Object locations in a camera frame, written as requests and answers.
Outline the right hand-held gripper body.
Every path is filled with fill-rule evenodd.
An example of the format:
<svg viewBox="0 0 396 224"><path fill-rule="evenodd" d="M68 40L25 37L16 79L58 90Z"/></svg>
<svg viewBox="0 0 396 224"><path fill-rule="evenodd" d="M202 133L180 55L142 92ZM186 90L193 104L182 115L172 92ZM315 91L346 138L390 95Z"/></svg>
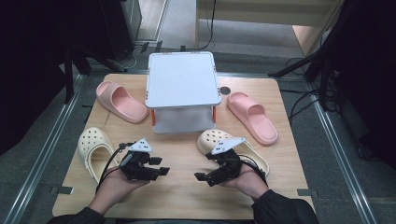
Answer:
<svg viewBox="0 0 396 224"><path fill-rule="evenodd" d="M219 184L239 176L242 161L233 150L245 141L244 137L234 137L230 140L219 141L215 148L208 154L210 160L214 160L219 168L208 174L208 179L217 179Z"/></svg>

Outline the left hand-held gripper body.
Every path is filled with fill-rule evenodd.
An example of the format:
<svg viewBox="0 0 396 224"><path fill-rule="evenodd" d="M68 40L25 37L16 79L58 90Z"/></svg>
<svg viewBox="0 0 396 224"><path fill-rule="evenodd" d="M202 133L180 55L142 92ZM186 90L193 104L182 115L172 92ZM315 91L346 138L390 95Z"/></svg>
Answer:
<svg viewBox="0 0 396 224"><path fill-rule="evenodd" d="M151 151L152 148L145 138L128 147L120 163L120 169L129 180L154 181L157 178L157 170L145 166L151 160Z"/></svg>

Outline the cream perforated clog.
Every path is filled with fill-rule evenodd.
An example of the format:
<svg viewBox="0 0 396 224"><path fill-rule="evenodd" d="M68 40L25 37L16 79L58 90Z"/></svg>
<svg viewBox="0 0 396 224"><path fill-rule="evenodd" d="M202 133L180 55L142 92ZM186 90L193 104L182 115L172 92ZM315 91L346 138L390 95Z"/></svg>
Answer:
<svg viewBox="0 0 396 224"><path fill-rule="evenodd" d="M99 182L103 171L118 166L119 159L113 157L115 150L108 136L99 128L86 129L78 139L78 155L89 175Z"/></svg>
<svg viewBox="0 0 396 224"><path fill-rule="evenodd" d="M205 156L207 153L211 152L215 145L219 141L233 139L233 136L229 133L224 132L219 129L210 129L204 131L197 140L197 147L199 151ZM260 168L265 175L269 174L270 168L267 161L262 158L249 143L245 140L243 143L236 146L234 149L235 153L240 156L243 161L247 161L252 165L256 165Z"/></svg>

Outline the pink slide slipper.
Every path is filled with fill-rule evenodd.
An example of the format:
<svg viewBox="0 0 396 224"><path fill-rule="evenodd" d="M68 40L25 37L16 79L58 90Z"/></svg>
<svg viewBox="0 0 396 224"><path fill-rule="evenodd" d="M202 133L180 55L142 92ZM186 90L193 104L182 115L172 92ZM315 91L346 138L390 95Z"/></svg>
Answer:
<svg viewBox="0 0 396 224"><path fill-rule="evenodd" d="M277 140L277 130L266 116L264 106L246 93L230 94L227 98L227 106L259 143L272 145Z"/></svg>
<svg viewBox="0 0 396 224"><path fill-rule="evenodd" d="M103 81L96 88L96 99L107 110L118 117L138 123L148 114L145 105L132 97L120 84L113 81Z"/></svg>

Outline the white two-tier shoe rack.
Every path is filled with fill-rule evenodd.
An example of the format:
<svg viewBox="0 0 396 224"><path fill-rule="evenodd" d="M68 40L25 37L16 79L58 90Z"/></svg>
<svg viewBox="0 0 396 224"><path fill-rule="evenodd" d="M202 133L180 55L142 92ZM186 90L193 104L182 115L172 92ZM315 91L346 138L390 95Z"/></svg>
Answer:
<svg viewBox="0 0 396 224"><path fill-rule="evenodd" d="M216 126L221 103L213 54L208 51L152 53L145 104L153 131L193 133Z"/></svg>

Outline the person's right hand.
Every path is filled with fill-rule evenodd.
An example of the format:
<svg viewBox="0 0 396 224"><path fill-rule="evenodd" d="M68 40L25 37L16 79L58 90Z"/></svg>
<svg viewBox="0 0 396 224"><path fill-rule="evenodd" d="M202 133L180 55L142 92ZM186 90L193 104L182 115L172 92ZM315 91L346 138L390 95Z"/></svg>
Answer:
<svg viewBox="0 0 396 224"><path fill-rule="evenodd" d="M269 187L259 175L248 165L243 164L237 178L220 183L222 187L238 189L252 200L259 199Z"/></svg>

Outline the person's left hand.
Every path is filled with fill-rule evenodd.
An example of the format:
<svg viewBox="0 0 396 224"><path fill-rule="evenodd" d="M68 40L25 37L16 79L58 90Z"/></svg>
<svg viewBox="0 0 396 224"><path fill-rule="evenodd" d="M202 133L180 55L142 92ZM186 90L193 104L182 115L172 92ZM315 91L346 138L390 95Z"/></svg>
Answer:
<svg viewBox="0 0 396 224"><path fill-rule="evenodd" d="M123 201L132 191L148 183L144 180L129 180L118 167L110 168L106 171L106 177L88 207L100 215L104 215L113 205Z"/></svg>

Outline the grey tape strip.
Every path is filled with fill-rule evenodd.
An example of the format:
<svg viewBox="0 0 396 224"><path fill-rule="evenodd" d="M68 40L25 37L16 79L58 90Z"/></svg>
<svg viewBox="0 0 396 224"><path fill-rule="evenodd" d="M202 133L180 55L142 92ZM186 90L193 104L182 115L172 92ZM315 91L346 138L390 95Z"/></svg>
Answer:
<svg viewBox="0 0 396 224"><path fill-rule="evenodd" d="M51 188L50 193L51 194L66 194L70 195L73 193L73 188L72 187L65 187L65 186L54 186Z"/></svg>
<svg viewBox="0 0 396 224"><path fill-rule="evenodd" d="M309 196L311 198L318 197L318 192L311 189L297 189L297 193L299 196Z"/></svg>

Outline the black metal stand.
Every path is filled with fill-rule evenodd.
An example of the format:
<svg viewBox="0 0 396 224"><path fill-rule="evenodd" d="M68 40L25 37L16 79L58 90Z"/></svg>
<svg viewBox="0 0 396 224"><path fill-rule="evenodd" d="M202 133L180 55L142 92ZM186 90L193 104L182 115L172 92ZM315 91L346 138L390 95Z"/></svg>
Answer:
<svg viewBox="0 0 396 224"><path fill-rule="evenodd" d="M92 68L88 63L88 58L93 58L100 64L115 72L122 72L119 66L114 65L100 54L91 49L85 48L77 44L68 44L64 47L64 74L65 74L65 87L66 96L64 102L68 104L74 95L74 79L72 64L75 65L77 70L84 75L88 75Z"/></svg>

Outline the black tripod stand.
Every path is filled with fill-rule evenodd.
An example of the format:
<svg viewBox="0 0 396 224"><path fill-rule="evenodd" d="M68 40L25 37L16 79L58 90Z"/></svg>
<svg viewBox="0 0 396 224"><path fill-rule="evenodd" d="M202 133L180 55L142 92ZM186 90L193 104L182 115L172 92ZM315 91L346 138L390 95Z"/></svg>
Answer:
<svg viewBox="0 0 396 224"><path fill-rule="evenodd" d="M326 93L332 64L330 62L330 48L345 23L345 19L342 16L345 1L346 0L336 0L337 5L330 14L330 18L325 23L325 28L328 28L329 33L326 37L323 37L325 32L321 33L321 39L319 40L318 49L316 51L312 52L297 63L293 63L278 72L269 74L269 77L283 77L286 74L308 64L308 68L304 73L304 79L307 82L313 82L318 75L321 75L318 91L318 103L324 110L328 109L326 106Z"/></svg>

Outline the light wooden cabinet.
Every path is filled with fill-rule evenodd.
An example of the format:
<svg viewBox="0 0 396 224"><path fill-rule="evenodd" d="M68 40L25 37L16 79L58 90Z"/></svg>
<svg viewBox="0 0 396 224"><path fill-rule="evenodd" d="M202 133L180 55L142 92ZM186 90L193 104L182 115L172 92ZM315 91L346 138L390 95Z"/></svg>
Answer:
<svg viewBox="0 0 396 224"><path fill-rule="evenodd" d="M345 0L196 0L195 46L199 20L247 21L291 25L305 56L311 54L336 20Z"/></svg>

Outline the metal floor rail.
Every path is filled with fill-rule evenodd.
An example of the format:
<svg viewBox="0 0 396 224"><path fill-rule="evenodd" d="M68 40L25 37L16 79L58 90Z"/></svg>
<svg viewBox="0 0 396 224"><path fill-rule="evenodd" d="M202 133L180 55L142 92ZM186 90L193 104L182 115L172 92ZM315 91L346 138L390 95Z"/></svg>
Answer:
<svg viewBox="0 0 396 224"><path fill-rule="evenodd" d="M75 90L72 93L71 98L67 103L62 103L60 111L56 116L56 120L50 127L50 132L46 136L46 140L42 147L38 150L36 157L29 156L29 159L34 161L34 163L21 184L21 187L18 189L18 194L13 200L13 204L7 210L4 222L0 224L19 224L21 221L21 217L33 197L38 183L50 161L50 157L75 107L85 78L85 75L77 75L75 77L72 83Z"/></svg>
<svg viewBox="0 0 396 224"><path fill-rule="evenodd" d="M328 113L321 108L319 103L315 103L315 109L324 132L326 133L326 136L330 142L334 157L338 163L338 166L340 167L343 178L345 179L351 198L361 217L361 223L378 224L372 207L369 204L363 188L361 187L359 179L352 169L352 166L347 158L347 154L344 151L342 143L332 125Z"/></svg>

